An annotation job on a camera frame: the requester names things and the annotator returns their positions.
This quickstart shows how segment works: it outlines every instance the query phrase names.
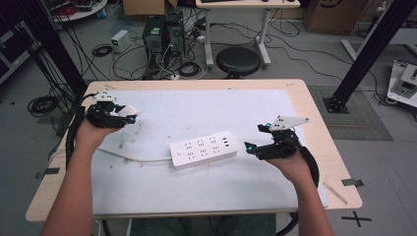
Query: stool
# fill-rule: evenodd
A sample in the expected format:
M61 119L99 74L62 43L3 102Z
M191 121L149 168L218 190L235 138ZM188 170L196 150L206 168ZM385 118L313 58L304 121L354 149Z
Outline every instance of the stool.
M258 54L245 47L228 47L221 50L215 64L227 73L227 79L240 79L258 71L261 59Z

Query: power outlet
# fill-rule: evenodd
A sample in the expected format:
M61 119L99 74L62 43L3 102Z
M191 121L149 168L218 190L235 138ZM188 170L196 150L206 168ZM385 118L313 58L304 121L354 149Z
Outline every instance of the power outlet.
M171 144L170 149L176 169L206 164L237 153L236 143L229 131Z

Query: cardboard box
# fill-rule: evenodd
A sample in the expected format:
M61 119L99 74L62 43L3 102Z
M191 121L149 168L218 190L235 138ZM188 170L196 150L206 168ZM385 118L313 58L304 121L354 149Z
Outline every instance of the cardboard box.
M308 32L350 34L368 0L311 0L304 16Z
M168 15L171 8L177 7L178 0L124 0L126 16Z

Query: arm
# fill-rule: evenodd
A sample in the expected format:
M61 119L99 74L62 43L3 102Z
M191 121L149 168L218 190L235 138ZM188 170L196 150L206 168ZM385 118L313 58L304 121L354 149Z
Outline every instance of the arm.
M301 153L297 150L288 158L270 159L268 162L280 169L285 178L294 184L298 197L300 235L333 235L309 166Z
M84 120L58 196L41 235L91 235L91 160L104 138L117 129L99 129Z

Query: hand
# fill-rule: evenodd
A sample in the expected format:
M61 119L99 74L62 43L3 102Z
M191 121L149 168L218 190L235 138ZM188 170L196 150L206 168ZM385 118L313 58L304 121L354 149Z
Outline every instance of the hand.
M75 148L81 148L93 154L107 135L119 130L116 128L97 128L87 119L84 119L77 132Z
M309 165L298 149L291 156L269 159L267 162L278 168L294 186L303 184L306 181L311 182L312 180Z

